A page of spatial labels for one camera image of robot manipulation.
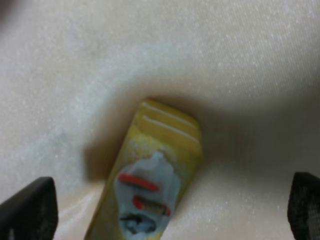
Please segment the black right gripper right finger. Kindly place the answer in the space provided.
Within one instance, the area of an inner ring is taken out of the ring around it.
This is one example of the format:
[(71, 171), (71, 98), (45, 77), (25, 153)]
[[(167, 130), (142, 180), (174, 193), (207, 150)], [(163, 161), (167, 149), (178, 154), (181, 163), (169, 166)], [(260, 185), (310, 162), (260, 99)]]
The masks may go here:
[(287, 219), (296, 240), (320, 238), (320, 179), (308, 172), (293, 176)]

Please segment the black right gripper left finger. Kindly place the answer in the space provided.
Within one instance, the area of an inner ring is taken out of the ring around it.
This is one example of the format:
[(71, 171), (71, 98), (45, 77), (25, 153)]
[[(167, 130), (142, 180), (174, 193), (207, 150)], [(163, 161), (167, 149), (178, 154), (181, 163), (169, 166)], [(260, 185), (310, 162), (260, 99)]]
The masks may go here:
[(39, 177), (0, 205), (2, 240), (52, 240), (58, 201), (52, 177)]

